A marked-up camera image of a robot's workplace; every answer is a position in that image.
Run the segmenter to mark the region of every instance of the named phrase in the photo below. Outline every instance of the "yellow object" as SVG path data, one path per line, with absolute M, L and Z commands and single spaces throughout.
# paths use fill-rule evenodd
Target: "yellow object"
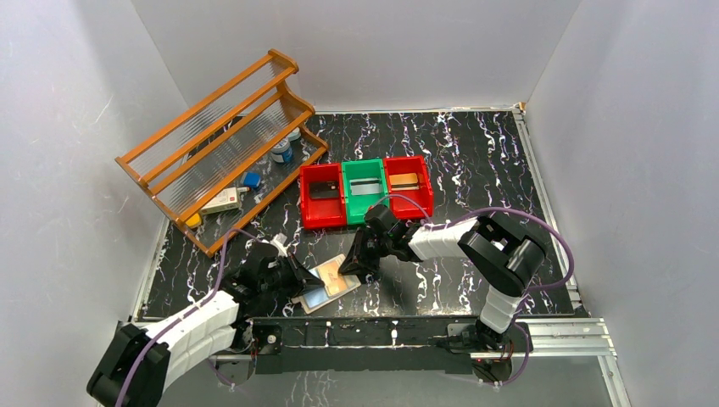
M 190 229 L 194 229 L 200 225 L 202 225 L 202 218 L 200 217 L 200 214 L 192 215 L 190 216 L 190 219 L 187 220 L 187 226 Z

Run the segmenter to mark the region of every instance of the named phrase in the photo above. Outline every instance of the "table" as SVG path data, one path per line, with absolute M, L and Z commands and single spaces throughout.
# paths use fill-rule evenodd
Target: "table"
M 454 219 L 471 209 L 505 206 L 545 218 L 527 151 L 511 109 L 419 113 L 318 114 L 307 126 L 329 144 L 320 163 L 421 154 L 435 194 L 435 223 Z M 271 176 L 272 165 L 262 166 Z M 526 225 L 552 248 L 549 234 Z M 307 268 L 346 253 L 354 228 L 306 231 L 299 212 L 299 187 L 293 184 L 252 221 L 247 231 L 272 238 L 288 236 L 297 258 Z M 244 258 L 247 238 L 238 236 L 228 248 L 227 266 Z M 205 295 L 217 274 L 219 255 L 208 258 L 174 226 L 169 226 L 157 254 L 151 284 L 142 295 L 139 319 L 164 319 Z M 536 283 L 562 277 L 554 251 L 535 278 Z M 316 311 L 311 317 L 377 317 L 478 315 L 488 284 L 466 259 L 435 259 L 421 264 L 395 258 L 381 262 L 381 272 L 357 290 Z M 573 315 L 566 289 L 533 293 L 525 315 Z M 267 315 L 303 316 L 289 298 L 276 298 Z

